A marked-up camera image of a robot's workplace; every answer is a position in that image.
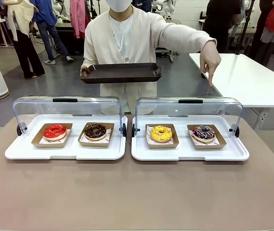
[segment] donut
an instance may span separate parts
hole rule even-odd
[[[67,133],[67,128],[61,124],[54,124],[47,127],[44,131],[44,137],[49,141],[62,139]]]
[[[209,126],[199,125],[193,129],[193,137],[203,143],[212,142],[216,137],[216,132]]]
[[[101,124],[91,124],[84,129],[84,135],[91,141],[99,141],[106,136],[106,127]]]
[[[151,130],[151,137],[157,142],[165,143],[171,140],[172,131],[170,128],[164,126],[156,126]]]

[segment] face mask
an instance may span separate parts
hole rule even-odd
[[[106,2],[113,11],[123,12],[129,7],[131,0],[106,0]]]

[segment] sprinkled chocolate donut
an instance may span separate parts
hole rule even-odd
[[[84,134],[86,138],[98,141],[106,136],[106,127],[101,124],[92,124],[84,129]]]
[[[216,132],[208,126],[199,125],[193,129],[193,135],[197,140],[207,143],[215,139]]]

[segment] black pants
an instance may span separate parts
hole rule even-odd
[[[18,41],[13,40],[13,34],[11,30],[9,30],[9,34],[12,38],[24,77],[31,78],[32,76],[44,75],[45,70],[41,65],[39,56],[36,53],[31,39],[27,35],[20,32],[20,30],[17,30]]]
[[[260,41],[259,50],[254,60],[263,66],[267,66],[273,52],[274,42],[264,43]]]
[[[204,23],[203,30],[209,34],[212,38],[217,40],[218,53],[226,53],[228,48],[229,30],[221,29],[216,26],[207,25]]]
[[[266,22],[266,18],[269,14],[269,11],[262,11],[261,15],[259,17],[258,20],[258,24],[257,24],[257,29],[256,29],[256,33],[253,36],[253,40],[252,40],[252,45],[251,45],[251,50],[249,53],[249,57],[253,60],[256,59],[257,53],[259,51],[260,45],[262,44],[262,42],[260,41],[264,27],[265,27],[265,22]]]

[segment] person's left hand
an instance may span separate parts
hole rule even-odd
[[[221,57],[216,49],[214,41],[208,41],[200,54],[200,69],[202,73],[209,73],[209,85],[212,85],[214,72],[220,64]]]

